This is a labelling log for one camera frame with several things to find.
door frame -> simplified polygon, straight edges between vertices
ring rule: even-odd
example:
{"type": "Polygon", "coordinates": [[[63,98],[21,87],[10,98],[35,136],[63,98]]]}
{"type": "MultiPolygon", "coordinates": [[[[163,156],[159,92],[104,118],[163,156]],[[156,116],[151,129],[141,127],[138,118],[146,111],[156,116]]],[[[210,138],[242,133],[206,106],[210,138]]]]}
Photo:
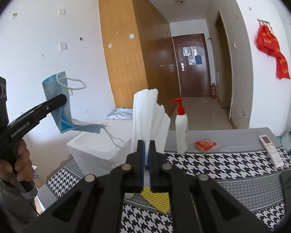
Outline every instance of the door frame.
{"type": "Polygon", "coordinates": [[[227,42],[228,42],[228,51],[229,51],[229,55],[230,55],[230,70],[231,70],[231,75],[232,75],[232,97],[230,99],[230,114],[229,114],[229,117],[228,117],[228,121],[230,122],[231,120],[231,115],[232,115],[232,107],[233,107],[233,101],[234,101],[234,74],[233,74],[233,60],[232,60],[232,52],[231,52],[231,49],[230,49],[230,40],[228,38],[228,34],[227,34],[227,30],[226,30],[226,25],[225,25],[225,22],[224,22],[224,19],[223,19],[223,16],[222,16],[222,12],[221,10],[218,11],[218,14],[215,18],[215,21],[214,21],[214,29],[215,29],[215,32],[216,32],[216,37],[217,37],[217,44],[218,44],[218,49],[219,49],[219,55],[220,55],[220,62],[221,62],[221,75],[222,75],[222,95],[223,95],[223,98],[224,98],[224,78],[223,78],[223,64],[222,64],[222,53],[221,53],[221,48],[219,46],[219,38],[218,38],[218,32],[217,32],[217,27],[216,27],[216,22],[218,20],[218,18],[221,18],[221,21],[222,21],[222,24],[223,24],[223,28],[224,28],[224,31],[225,31],[225,35],[226,35],[226,38],[227,38],[227,42]]]}
{"type": "Polygon", "coordinates": [[[205,50],[205,56],[206,56],[206,63],[207,63],[207,74],[208,74],[208,85],[209,85],[209,96],[210,96],[210,93],[211,93],[210,65],[209,65],[209,56],[208,56],[208,50],[207,50],[206,39],[205,39],[205,34],[204,33],[188,34],[188,35],[180,35],[180,36],[173,36],[172,37],[173,48],[175,50],[176,64],[177,64],[177,70],[178,70],[180,96],[182,97],[181,80],[180,80],[180,67],[179,67],[179,64],[178,64],[178,52],[176,51],[176,45],[174,43],[174,39],[186,38],[186,37],[202,37],[204,50],[205,50]]]}

snack package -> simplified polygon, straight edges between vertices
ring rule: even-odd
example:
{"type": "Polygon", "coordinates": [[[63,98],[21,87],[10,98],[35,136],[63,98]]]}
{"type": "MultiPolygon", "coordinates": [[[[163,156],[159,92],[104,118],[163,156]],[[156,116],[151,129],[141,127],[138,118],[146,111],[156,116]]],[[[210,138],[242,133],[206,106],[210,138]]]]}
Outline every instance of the snack package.
{"type": "Polygon", "coordinates": [[[217,146],[216,142],[212,142],[208,139],[201,139],[195,142],[195,147],[199,149],[202,152],[209,152],[211,151],[215,146],[217,146]]]}

white air conditioner remote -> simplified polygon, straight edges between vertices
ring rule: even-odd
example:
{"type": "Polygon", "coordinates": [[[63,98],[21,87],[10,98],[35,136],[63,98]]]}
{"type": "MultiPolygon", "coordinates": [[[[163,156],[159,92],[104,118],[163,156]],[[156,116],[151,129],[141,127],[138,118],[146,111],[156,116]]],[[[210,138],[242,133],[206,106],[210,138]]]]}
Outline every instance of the white air conditioner remote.
{"type": "Polygon", "coordinates": [[[276,168],[283,166],[284,162],[283,162],[280,154],[278,153],[276,147],[273,145],[273,143],[269,139],[269,137],[267,135],[262,135],[262,136],[259,136],[259,138],[260,138],[262,144],[264,145],[266,151],[268,152],[269,157],[271,158],[274,166],[276,168]]]}

yellow sponge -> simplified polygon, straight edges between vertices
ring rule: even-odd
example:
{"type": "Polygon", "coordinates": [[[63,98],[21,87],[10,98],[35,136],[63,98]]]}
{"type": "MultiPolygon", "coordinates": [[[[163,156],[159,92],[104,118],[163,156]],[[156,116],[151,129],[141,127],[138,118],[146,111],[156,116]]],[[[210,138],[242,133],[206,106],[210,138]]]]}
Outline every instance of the yellow sponge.
{"type": "Polygon", "coordinates": [[[149,187],[143,187],[141,195],[156,209],[167,214],[170,211],[168,193],[152,193],[149,187]]]}

metal screw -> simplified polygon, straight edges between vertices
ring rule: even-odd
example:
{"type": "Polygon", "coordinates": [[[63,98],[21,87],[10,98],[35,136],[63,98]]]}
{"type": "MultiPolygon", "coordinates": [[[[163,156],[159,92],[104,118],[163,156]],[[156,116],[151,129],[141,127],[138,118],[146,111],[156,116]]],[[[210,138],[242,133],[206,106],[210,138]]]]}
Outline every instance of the metal screw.
{"type": "Polygon", "coordinates": [[[95,176],[92,175],[92,174],[88,174],[88,175],[85,176],[84,179],[85,179],[86,182],[93,182],[95,180],[95,176]]]}
{"type": "Polygon", "coordinates": [[[208,176],[207,174],[202,173],[202,174],[200,174],[200,175],[198,176],[198,178],[199,178],[201,181],[207,181],[207,180],[209,179],[209,176],[208,176]]]}
{"type": "Polygon", "coordinates": [[[172,168],[172,165],[171,164],[168,164],[168,163],[165,163],[165,164],[162,165],[162,168],[164,170],[170,170],[172,168]]]}
{"type": "Polygon", "coordinates": [[[123,164],[122,165],[122,169],[124,170],[124,171],[128,171],[128,170],[130,170],[132,168],[132,166],[130,165],[130,164],[123,164]]]}

